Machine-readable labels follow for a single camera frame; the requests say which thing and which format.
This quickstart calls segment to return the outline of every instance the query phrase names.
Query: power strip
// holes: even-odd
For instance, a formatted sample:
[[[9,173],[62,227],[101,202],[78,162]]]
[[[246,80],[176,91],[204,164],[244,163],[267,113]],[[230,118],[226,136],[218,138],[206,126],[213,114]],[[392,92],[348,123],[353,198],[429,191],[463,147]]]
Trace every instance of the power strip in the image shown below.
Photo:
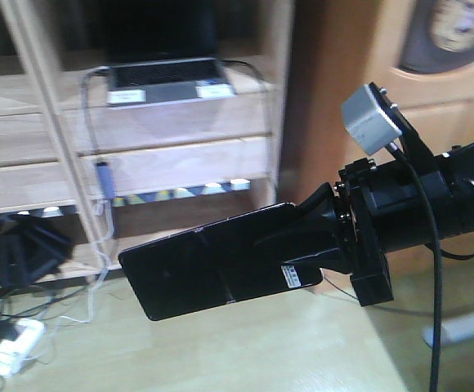
[[[20,318],[16,323],[19,336],[14,341],[3,339],[0,343],[0,376],[9,378],[23,365],[44,333],[44,324],[31,318]]]

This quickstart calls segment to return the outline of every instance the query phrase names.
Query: screw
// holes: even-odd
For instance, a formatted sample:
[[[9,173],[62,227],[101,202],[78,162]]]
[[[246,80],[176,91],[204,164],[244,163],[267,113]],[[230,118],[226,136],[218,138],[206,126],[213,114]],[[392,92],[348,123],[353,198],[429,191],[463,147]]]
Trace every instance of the screw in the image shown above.
[[[375,163],[375,159],[370,158],[368,159],[369,170],[372,172],[377,171],[377,164]]]
[[[337,192],[339,189],[344,189],[345,185],[343,182],[336,182],[335,185],[333,186],[333,189],[335,192]]]
[[[351,218],[351,214],[349,212],[345,212],[341,215],[339,215],[338,219],[343,222]]]

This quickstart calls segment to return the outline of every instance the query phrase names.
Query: metal stand leg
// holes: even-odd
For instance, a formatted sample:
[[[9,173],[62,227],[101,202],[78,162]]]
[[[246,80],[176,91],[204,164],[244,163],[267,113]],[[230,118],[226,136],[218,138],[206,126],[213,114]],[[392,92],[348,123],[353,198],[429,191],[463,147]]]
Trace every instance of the metal stand leg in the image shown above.
[[[442,345],[450,345],[458,341],[464,341],[474,337],[474,312],[456,318],[445,320],[442,323],[440,342]],[[423,339],[432,345],[433,328],[427,327],[423,331]]]

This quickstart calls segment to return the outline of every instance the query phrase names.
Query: white label sticker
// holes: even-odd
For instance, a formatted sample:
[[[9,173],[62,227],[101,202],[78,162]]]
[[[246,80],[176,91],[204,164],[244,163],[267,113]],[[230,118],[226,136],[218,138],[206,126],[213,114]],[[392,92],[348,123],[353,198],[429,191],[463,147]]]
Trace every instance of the white label sticker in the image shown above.
[[[281,265],[280,268],[283,270],[284,278],[289,288],[301,286],[301,281],[293,265]]]
[[[134,102],[146,102],[146,91],[121,90],[108,92],[109,104],[131,104]]]
[[[197,86],[197,96],[199,98],[222,98],[224,96],[233,96],[229,84],[210,84],[207,86]]]

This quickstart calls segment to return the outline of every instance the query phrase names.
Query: light wood floor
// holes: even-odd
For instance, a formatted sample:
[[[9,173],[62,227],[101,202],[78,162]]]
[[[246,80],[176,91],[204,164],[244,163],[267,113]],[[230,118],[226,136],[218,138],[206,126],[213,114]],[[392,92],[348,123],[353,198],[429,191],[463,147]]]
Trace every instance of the light wood floor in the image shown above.
[[[474,309],[474,261],[449,265],[445,283],[448,315]],[[430,270],[393,285],[397,300],[387,306],[431,310]],[[41,300],[14,301],[20,309]],[[427,390],[421,331],[430,318],[360,308],[326,283],[154,323],[120,276],[97,292],[95,310],[92,323],[45,336],[39,360],[5,391]],[[86,318],[86,295],[47,316],[61,313]],[[48,331],[56,323],[48,320]],[[440,390],[474,391],[474,340],[444,348],[442,361]]]

